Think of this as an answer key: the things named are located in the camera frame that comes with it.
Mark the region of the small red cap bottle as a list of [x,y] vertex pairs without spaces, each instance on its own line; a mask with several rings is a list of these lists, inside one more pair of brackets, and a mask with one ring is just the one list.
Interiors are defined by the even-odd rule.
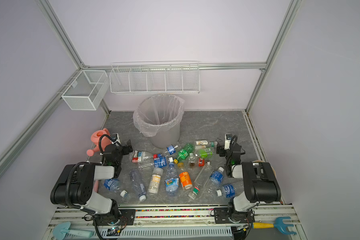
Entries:
[[197,162],[198,167],[203,167],[205,165],[205,159],[199,158]]

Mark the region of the white milky bottle yellow label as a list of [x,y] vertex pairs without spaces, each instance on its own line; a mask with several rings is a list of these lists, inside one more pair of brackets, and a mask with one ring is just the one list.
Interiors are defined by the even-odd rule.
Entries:
[[148,187],[149,194],[157,194],[160,188],[161,177],[164,170],[162,168],[154,168],[151,181]]

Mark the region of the clear blue tinted bottle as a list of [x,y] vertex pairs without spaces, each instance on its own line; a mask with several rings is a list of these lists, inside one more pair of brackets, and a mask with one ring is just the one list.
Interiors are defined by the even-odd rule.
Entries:
[[147,199],[147,192],[143,182],[143,178],[138,169],[132,169],[130,171],[130,179],[132,181],[134,190],[138,195],[139,201],[145,201]]

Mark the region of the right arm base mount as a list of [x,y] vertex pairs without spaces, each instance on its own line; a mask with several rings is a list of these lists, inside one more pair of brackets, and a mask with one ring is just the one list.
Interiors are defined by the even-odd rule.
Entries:
[[216,224],[251,224],[255,221],[255,213],[237,212],[228,207],[214,208],[211,210]]

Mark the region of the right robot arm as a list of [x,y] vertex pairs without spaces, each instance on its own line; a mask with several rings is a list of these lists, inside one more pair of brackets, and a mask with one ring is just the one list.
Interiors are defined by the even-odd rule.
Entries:
[[217,154],[226,159],[227,177],[237,179],[216,190],[217,196],[230,199],[231,213],[249,212],[258,205],[281,200],[281,189],[270,163],[242,162],[245,151],[238,144],[238,136],[226,134],[224,144],[217,146]]

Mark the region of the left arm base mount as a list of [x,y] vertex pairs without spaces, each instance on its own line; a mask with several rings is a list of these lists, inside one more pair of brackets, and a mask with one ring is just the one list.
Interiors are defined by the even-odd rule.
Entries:
[[135,209],[121,209],[115,214],[96,215],[94,221],[97,226],[130,226],[134,224],[135,215]]

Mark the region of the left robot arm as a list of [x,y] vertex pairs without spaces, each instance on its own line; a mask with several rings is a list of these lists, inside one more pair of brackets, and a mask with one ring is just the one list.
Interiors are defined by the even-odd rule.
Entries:
[[121,145],[118,138],[107,134],[100,136],[98,146],[102,161],[66,165],[51,191],[50,200],[54,205],[78,209],[91,215],[119,218],[117,202],[96,193],[93,188],[95,181],[119,177],[123,157],[133,152],[133,146],[130,140]]

